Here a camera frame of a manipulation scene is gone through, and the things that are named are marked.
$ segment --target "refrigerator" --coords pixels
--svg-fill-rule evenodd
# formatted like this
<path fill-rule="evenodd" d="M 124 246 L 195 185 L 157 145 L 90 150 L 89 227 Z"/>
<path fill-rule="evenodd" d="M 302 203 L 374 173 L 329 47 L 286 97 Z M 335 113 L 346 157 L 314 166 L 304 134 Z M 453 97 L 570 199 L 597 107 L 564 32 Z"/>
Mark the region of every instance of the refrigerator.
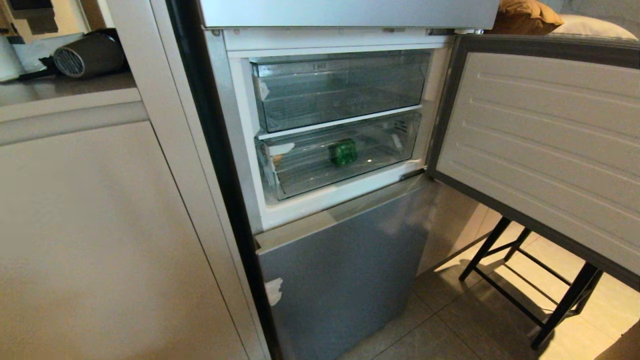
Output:
<path fill-rule="evenodd" d="M 168 2 L 273 357 L 403 310 L 441 184 L 640 274 L 637 43 L 484 35 L 498 3 Z"/>

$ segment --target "tile floor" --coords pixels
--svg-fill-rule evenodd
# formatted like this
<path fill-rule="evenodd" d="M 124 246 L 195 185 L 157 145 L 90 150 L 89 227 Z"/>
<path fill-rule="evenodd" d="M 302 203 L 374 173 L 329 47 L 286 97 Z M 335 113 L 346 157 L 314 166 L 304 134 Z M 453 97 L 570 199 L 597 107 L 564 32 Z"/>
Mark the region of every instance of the tile floor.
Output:
<path fill-rule="evenodd" d="M 522 226 L 512 224 L 496 246 L 513 241 Z M 538 351 L 529 347 L 533 322 L 480 276 L 462 283 L 458 276 L 477 252 L 476 244 L 437 269 L 420 275 L 403 314 L 364 339 L 339 360 L 581 360 L 593 359 L 640 319 L 640 293 L 605 274 L 582 314 L 563 321 Z M 522 246 L 573 279 L 583 261 L 537 234 Z M 516 253 L 484 258 L 485 272 L 534 314 L 544 317 L 555 305 L 524 282 L 522 275 L 558 301 L 566 285 Z"/>

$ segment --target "transparent plastic drawer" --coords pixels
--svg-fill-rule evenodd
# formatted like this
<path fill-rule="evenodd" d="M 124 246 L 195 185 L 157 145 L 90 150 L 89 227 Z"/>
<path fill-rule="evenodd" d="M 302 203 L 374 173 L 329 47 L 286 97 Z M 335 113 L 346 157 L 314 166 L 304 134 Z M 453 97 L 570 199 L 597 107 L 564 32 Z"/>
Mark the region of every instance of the transparent plastic drawer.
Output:
<path fill-rule="evenodd" d="M 418 105 L 426 50 L 254 58 L 260 124 L 268 132 Z"/>
<path fill-rule="evenodd" d="M 419 124 L 410 111 L 256 140 L 265 191 L 283 200 L 407 160 Z"/>

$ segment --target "black metal chair leg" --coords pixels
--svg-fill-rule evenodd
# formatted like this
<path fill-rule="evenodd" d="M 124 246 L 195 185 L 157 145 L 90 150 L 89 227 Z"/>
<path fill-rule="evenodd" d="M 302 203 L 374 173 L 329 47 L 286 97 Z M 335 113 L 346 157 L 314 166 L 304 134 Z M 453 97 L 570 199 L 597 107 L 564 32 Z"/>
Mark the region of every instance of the black metal chair leg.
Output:
<path fill-rule="evenodd" d="M 495 242 L 500 238 L 500 236 L 502 235 L 504 230 L 507 228 L 507 226 L 509 226 L 510 223 L 511 223 L 511 220 L 507 219 L 506 217 L 500 218 L 500 221 L 498 221 L 498 224 L 493 228 L 493 230 L 491 231 L 491 234 L 489 234 L 489 237 L 487 237 L 487 239 L 484 241 L 484 244 L 482 244 L 482 246 L 480 247 L 480 250 L 476 252 L 473 259 L 471 259 L 471 262 L 467 265 L 464 271 L 462 271 L 462 274 L 460 274 L 460 277 L 458 278 L 458 280 L 464 281 L 469 276 L 469 274 L 471 274 L 471 271 L 473 271 L 473 269 L 478 265 L 478 263 L 480 263 L 480 260 L 482 260 L 484 255 L 489 250 L 491 250 L 491 247 L 493 246 L 493 244 L 495 244 Z"/>
<path fill-rule="evenodd" d="M 578 301 L 578 305 L 575 307 L 574 313 L 576 315 L 579 315 L 584 309 L 584 306 L 587 304 L 587 301 L 591 297 L 591 294 L 593 294 L 593 290 L 598 284 L 598 281 L 600 281 L 602 274 L 603 274 L 602 270 L 598 269 L 598 272 L 596 272 L 596 274 L 591 279 L 591 282 L 589 283 L 589 285 L 587 285 L 587 288 L 584 289 L 583 294 L 585 295 L 583 295 L 583 298 Z"/>
<path fill-rule="evenodd" d="M 522 243 L 527 239 L 527 237 L 529 237 L 530 234 L 531 230 L 527 229 L 526 227 L 522 229 L 522 232 L 520 233 L 520 235 L 518 235 L 515 244 L 513 244 L 513 246 L 509 249 L 509 252 L 507 252 L 507 255 L 504 257 L 505 262 L 511 259 L 513 254 L 515 254 L 515 252 L 520 248 Z"/>
<path fill-rule="evenodd" d="M 584 264 L 578 273 L 578 276 L 575 277 L 575 280 L 569 287 L 569 290 L 567 290 L 562 300 L 560 300 L 556 310 L 551 314 L 549 319 L 547 319 L 545 325 L 540 329 L 540 332 L 531 343 L 531 347 L 533 349 L 537 350 L 547 339 L 549 334 L 551 334 L 556 326 L 563 320 L 566 313 L 573 307 L 573 305 L 575 305 L 582 293 L 589 287 L 589 284 L 599 272 L 601 271 L 590 263 Z"/>

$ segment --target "stainless steel refrigerator door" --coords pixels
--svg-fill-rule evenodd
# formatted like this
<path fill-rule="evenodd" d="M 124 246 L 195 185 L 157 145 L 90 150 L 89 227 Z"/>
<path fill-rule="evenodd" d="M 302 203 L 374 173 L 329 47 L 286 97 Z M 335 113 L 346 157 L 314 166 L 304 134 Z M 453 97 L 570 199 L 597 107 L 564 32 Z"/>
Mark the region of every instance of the stainless steel refrigerator door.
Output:
<path fill-rule="evenodd" d="M 498 0 L 200 0 L 207 28 L 255 26 L 493 27 Z"/>
<path fill-rule="evenodd" d="M 429 173 L 637 287 L 640 46 L 458 40 Z"/>
<path fill-rule="evenodd" d="M 335 359 L 404 309 L 436 186 L 416 176 L 256 236 L 287 360 Z"/>

